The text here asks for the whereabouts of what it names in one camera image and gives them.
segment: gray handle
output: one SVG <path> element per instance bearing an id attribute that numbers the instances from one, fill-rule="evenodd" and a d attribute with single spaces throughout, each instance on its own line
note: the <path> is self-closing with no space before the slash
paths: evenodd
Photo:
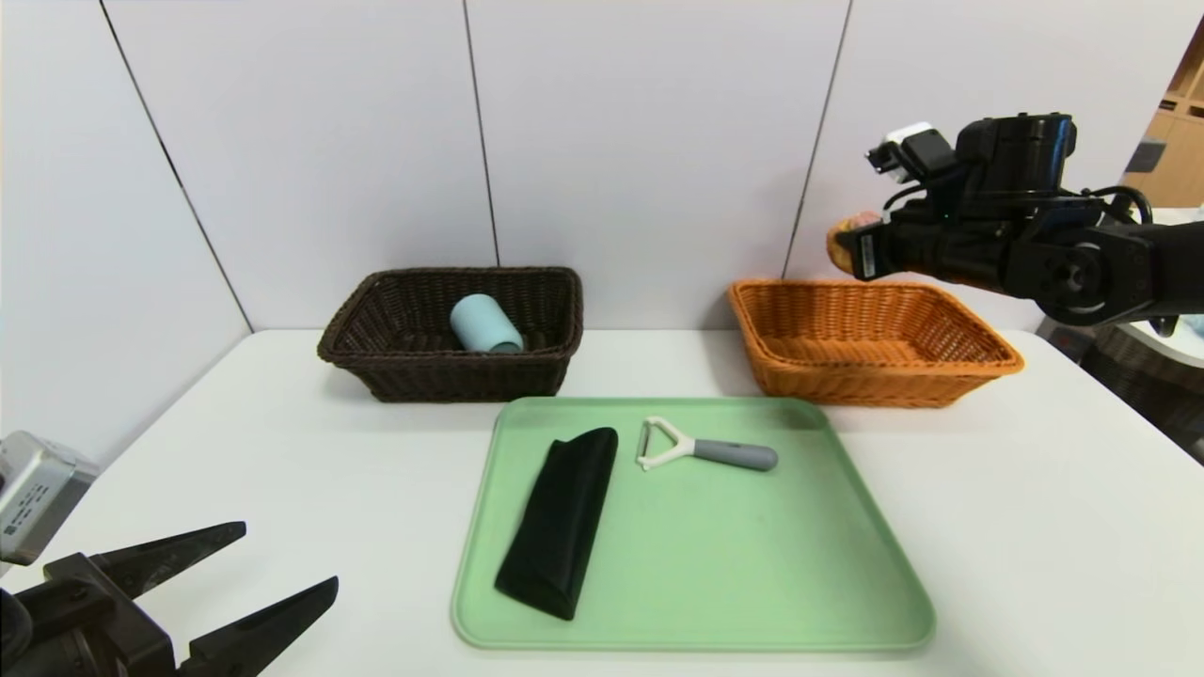
<path id="1" fill-rule="evenodd" d="M 769 447 L 719 440 L 695 440 L 694 455 L 752 470 L 771 470 L 778 465 L 778 452 Z"/>

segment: wooden shelf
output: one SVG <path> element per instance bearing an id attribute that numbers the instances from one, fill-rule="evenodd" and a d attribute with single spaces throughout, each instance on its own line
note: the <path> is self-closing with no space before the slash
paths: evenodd
<path id="1" fill-rule="evenodd" d="M 1165 141 L 1167 149 L 1152 172 L 1127 173 L 1123 183 L 1156 207 L 1204 202 L 1204 18 L 1145 135 Z"/>

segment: wicker basket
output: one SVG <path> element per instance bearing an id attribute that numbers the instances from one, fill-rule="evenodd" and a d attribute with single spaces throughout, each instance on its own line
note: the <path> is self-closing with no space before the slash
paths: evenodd
<path id="1" fill-rule="evenodd" d="M 986 323 L 927 284 L 746 281 L 728 299 L 768 395 L 944 407 L 1025 366 Z"/>
<path id="2" fill-rule="evenodd" d="M 470 353 L 452 307 L 489 294 L 521 353 Z M 567 267 L 409 269 L 370 275 L 335 313 L 318 357 L 383 402 L 502 402 L 555 395 L 582 340 L 582 281 Z"/>

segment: bread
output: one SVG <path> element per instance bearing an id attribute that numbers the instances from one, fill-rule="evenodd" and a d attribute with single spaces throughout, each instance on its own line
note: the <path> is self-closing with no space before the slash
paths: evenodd
<path id="1" fill-rule="evenodd" d="M 852 253 L 842 247 L 836 241 L 836 236 L 838 232 L 869 225 L 879 220 L 883 220 L 883 217 L 879 216 L 878 212 L 858 212 L 833 225 L 828 230 L 827 236 L 828 259 L 832 260 L 832 265 L 849 275 L 852 275 Z"/>

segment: white wall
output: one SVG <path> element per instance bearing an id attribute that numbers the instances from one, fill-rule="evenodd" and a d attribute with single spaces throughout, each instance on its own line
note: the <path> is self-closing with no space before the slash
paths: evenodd
<path id="1" fill-rule="evenodd" d="M 110 0 L 259 329 L 317 328 L 370 272 L 494 265 L 454 0 Z"/>
<path id="2" fill-rule="evenodd" d="M 96 2 L 4 4 L 4 432 L 107 464 L 247 326 Z"/>
<path id="3" fill-rule="evenodd" d="M 1198 0 L 855 0 L 787 275 L 838 275 L 825 232 L 898 189 L 864 153 L 913 122 L 952 142 L 982 117 L 1070 113 L 1064 184 L 1119 182 L 1202 11 Z M 1028 301 L 950 289 L 1001 328 L 1043 317 Z"/>
<path id="4" fill-rule="evenodd" d="M 846 0 L 470 0 L 503 265 L 586 326 L 730 325 L 781 275 Z"/>

